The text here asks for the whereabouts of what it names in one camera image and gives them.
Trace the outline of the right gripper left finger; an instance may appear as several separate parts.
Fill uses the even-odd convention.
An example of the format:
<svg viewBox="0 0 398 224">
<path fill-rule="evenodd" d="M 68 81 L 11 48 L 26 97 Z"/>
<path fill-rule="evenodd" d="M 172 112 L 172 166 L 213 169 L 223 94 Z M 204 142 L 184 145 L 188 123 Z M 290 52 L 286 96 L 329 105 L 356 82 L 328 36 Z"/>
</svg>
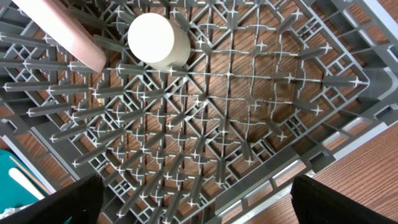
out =
<svg viewBox="0 0 398 224">
<path fill-rule="evenodd" d="M 105 186 L 98 174 L 73 184 L 1 220 L 1 224 L 96 224 L 104 201 Z"/>
</svg>

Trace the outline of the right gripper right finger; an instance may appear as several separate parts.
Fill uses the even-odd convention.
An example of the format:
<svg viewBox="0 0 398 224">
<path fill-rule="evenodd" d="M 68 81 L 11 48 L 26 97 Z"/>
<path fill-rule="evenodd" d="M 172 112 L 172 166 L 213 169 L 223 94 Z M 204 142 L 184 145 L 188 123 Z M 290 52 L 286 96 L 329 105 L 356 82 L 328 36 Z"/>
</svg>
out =
<svg viewBox="0 0 398 224">
<path fill-rule="evenodd" d="M 294 178 L 290 194 L 300 224 L 397 224 L 307 175 Z"/>
</svg>

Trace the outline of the white plastic cup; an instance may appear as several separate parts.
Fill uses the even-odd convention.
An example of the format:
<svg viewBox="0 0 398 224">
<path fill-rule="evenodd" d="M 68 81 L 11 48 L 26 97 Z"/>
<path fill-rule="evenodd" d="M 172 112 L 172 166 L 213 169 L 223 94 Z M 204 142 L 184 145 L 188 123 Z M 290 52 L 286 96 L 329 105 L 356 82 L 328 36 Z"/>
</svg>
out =
<svg viewBox="0 0 398 224">
<path fill-rule="evenodd" d="M 157 70 L 183 67 L 190 55 L 187 33 L 156 13 L 136 17 L 129 27 L 127 42 L 134 56 Z"/>
</svg>

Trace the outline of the pink round plate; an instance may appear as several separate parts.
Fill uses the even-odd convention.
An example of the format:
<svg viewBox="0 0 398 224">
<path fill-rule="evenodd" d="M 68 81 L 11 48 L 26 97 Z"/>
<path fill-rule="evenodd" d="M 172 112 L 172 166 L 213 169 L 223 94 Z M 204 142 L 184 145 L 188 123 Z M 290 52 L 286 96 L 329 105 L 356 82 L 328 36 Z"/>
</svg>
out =
<svg viewBox="0 0 398 224">
<path fill-rule="evenodd" d="M 106 63 L 103 50 L 93 37 L 71 16 L 59 0 L 13 0 L 46 34 L 95 72 Z"/>
</svg>

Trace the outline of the grey dishwasher rack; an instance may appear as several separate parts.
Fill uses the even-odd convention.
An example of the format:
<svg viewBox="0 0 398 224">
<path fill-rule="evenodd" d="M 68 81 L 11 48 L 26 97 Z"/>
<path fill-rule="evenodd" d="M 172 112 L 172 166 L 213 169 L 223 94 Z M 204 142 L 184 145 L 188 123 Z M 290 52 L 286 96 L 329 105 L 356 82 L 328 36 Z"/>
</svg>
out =
<svg viewBox="0 0 398 224">
<path fill-rule="evenodd" d="M 113 223 L 244 223 L 397 122 L 396 1 L 64 1 L 96 73 L 1 2 L 1 146 L 51 193 L 97 173 Z M 183 67 L 131 52 L 156 13 Z"/>
</svg>

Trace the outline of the wooden chopstick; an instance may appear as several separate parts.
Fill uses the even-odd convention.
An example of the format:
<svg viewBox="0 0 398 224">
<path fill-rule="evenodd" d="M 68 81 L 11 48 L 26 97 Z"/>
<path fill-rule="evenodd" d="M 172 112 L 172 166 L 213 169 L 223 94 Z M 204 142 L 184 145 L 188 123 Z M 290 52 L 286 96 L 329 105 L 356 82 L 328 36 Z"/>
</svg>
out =
<svg viewBox="0 0 398 224">
<path fill-rule="evenodd" d="M 16 158 L 13 156 L 9 156 L 10 159 L 35 183 L 37 184 L 42 190 L 44 190 L 48 195 L 51 195 L 51 191 L 46 188 L 44 184 L 42 184 L 33 174 L 30 173 Z"/>
</svg>

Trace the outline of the teal serving tray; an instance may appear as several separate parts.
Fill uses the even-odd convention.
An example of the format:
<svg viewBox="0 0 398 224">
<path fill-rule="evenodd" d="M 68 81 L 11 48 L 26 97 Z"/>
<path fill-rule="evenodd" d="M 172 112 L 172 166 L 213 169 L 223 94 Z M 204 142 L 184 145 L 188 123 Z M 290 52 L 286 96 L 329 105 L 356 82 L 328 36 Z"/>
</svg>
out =
<svg viewBox="0 0 398 224">
<path fill-rule="evenodd" d="M 27 170 L 31 170 L 20 161 L 14 154 L 1 149 L 1 213 L 6 208 L 20 208 L 21 210 L 39 200 L 29 193 L 25 188 L 19 185 L 9 176 L 9 169 L 18 168 L 46 197 L 48 194 L 35 184 L 11 159 L 9 156 L 16 158 Z"/>
</svg>

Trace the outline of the white plastic fork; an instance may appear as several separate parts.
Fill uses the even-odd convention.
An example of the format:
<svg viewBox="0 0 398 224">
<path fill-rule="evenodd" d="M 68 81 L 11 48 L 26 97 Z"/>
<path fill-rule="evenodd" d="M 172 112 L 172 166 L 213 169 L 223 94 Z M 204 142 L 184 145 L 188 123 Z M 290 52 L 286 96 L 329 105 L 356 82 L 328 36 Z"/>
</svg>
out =
<svg viewBox="0 0 398 224">
<path fill-rule="evenodd" d="M 38 200 L 45 198 L 39 189 L 18 168 L 9 169 L 9 176 Z"/>
</svg>

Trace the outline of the crumpled white napkin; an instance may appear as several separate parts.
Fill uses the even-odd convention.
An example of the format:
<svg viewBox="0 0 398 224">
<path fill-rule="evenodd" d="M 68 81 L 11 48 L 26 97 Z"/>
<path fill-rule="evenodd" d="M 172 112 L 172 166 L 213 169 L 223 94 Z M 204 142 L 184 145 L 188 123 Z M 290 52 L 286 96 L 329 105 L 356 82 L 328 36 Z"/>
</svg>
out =
<svg viewBox="0 0 398 224">
<path fill-rule="evenodd" d="M 16 212 L 20 211 L 20 208 L 6 208 L 1 214 L 0 214 L 0 219 L 4 219 L 7 218 L 13 214 L 15 214 Z"/>
</svg>

